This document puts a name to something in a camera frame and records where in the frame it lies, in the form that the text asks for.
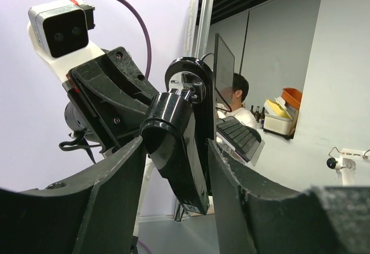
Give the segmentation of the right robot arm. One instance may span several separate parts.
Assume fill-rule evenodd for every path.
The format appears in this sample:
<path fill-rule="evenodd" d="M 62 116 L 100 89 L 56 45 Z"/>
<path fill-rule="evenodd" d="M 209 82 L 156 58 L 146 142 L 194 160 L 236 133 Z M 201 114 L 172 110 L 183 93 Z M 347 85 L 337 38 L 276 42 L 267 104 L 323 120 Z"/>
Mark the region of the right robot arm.
<path fill-rule="evenodd" d="M 64 118 L 72 141 L 64 151 L 92 148 L 109 157 L 140 134 L 140 125 L 157 89 L 147 80 L 124 47 L 74 66 L 63 83 L 69 102 Z"/>

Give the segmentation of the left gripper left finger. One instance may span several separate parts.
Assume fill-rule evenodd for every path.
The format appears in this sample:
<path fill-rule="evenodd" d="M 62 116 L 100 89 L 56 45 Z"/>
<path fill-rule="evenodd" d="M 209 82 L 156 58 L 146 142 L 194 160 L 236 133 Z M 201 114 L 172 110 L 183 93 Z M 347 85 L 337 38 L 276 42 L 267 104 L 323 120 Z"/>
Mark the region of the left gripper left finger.
<path fill-rule="evenodd" d="M 144 166 L 137 137 L 43 190 L 1 190 L 1 252 L 129 253 Z"/>

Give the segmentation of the black stapler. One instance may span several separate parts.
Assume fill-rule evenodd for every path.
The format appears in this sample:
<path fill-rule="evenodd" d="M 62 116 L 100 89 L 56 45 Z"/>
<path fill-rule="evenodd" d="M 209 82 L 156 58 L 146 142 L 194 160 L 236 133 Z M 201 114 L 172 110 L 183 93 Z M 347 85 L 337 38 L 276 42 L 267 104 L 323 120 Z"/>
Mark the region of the black stapler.
<path fill-rule="evenodd" d="M 210 187 L 208 141 L 215 136 L 213 73 L 195 57 L 174 60 L 166 92 L 152 100 L 140 135 L 160 175 L 188 212 L 205 215 Z"/>

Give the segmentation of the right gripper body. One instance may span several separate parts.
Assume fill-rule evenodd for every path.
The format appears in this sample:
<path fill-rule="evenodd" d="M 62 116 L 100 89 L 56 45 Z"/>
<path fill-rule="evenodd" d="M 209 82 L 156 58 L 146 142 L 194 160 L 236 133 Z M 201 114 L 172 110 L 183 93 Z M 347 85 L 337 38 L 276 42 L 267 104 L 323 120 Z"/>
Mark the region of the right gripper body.
<path fill-rule="evenodd" d="M 65 121 L 73 141 L 62 143 L 63 151 L 101 147 L 110 154 L 139 135 L 140 124 L 157 95 L 123 47 L 71 69 L 67 74 L 70 102 Z"/>

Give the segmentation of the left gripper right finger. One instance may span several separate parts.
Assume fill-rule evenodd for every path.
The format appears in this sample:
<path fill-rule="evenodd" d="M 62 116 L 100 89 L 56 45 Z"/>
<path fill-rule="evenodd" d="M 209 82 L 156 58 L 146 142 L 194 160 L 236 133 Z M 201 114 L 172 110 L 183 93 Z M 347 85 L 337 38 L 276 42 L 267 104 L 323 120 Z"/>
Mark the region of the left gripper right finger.
<path fill-rule="evenodd" d="M 369 188 L 304 192 L 260 175 L 210 141 L 209 172 L 221 253 L 368 253 Z"/>

